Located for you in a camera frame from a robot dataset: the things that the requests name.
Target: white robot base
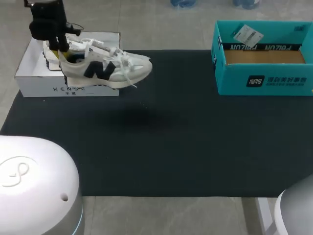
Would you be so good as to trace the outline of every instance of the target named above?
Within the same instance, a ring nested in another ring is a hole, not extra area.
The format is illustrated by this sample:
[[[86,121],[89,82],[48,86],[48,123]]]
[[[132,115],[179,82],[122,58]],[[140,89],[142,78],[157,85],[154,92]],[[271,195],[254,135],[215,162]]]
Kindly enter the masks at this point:
[[[0,235],[83,235],[73,159],[53,142],[0,136]]]

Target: barcode sticker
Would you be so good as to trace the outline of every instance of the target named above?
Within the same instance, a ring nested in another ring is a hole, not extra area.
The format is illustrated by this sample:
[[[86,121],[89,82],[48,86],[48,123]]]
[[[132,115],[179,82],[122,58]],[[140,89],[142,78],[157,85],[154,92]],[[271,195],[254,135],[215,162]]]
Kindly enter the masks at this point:
[[[239,42],[247,45],[248,47],[254,47],[264,35],[249,27],[248,25],[244,25],[239,32],[235,35],[234,39]]]

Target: black robotic arm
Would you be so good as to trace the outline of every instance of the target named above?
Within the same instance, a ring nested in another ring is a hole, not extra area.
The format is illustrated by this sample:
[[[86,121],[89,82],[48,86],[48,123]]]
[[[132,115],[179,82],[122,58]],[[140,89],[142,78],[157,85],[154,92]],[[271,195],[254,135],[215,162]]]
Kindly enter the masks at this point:
[[[69,45],[66,33],[80,35],[81,30],[75,29],[67,22],[63,0],[29,3],[24,0],[24,6],[29,7],[33,21],[29,25],[34,39],[49,41],[50,50],[67,52]]]

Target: shoelace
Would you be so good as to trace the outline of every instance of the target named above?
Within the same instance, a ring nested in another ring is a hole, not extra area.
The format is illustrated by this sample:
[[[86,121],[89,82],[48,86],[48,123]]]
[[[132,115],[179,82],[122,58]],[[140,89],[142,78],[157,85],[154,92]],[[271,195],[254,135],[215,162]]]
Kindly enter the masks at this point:
[[[130,67],[130,70],[132,70],[132,68],[133,68],[133,65],[130,63],[129,56],[127,55],[126,52],[124,52],[123,50],[121,50],[120,48],[117,48],[117,47],[114,47],[114,48],[105,47],[103,42],[95,40],[95,39],[83,39],[82,42],[87,43],[91,46],[94,45],[94,46],[97,46],[101,49],[109,51],[110,58],[107,58],[105,60],[107,60],[107,61],[118,61],[118,63],[121,66],[121,71],[122,71],[124,77],[126,78],[126,80],[129,82],[129,84],[131,86],[137,88],[137,86],[134,85],[132,83],[132,81],[129,79],[128,74],[127,74],[125,67],[124,67],[124,62],[127,62],[127,66]]]
[[[120,49],[120,48],[116,48],[115,51],[110,51],[110,59],[107,59],[109,61],[118,61],[120,66],[121,66],[121,70],[122,70],[122,73],[124,75],[124,77],[126,78],[126,80],[129,82],[129,84],[133,87],[136,87],[136,85],[134,85],[132,83],[132,81],[129,79],[128,77],[128,74],[125,70],[125,67],[124,67],[124,62],[127,62],[127,66],[130,67],[130,70],[132,70],[133,68],[133,65],[130,63],[129,61],[129,56],[124,54],[124,52]]]

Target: gray floor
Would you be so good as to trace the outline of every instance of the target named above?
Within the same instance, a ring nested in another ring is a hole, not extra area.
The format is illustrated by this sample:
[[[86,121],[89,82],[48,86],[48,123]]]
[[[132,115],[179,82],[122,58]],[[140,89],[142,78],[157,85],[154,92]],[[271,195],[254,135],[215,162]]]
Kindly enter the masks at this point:
[[[230,0],[64,0],[67,19],[86,31],[120,31],[124,49],[210,49],[215,20],[313,19],[312,0],[263,0],[255,10]],[[13,75],[30,40],[29,9],[0,0],[0,127],[18,87]],[[86,235],[258,235],[253,199],[85,197]]]

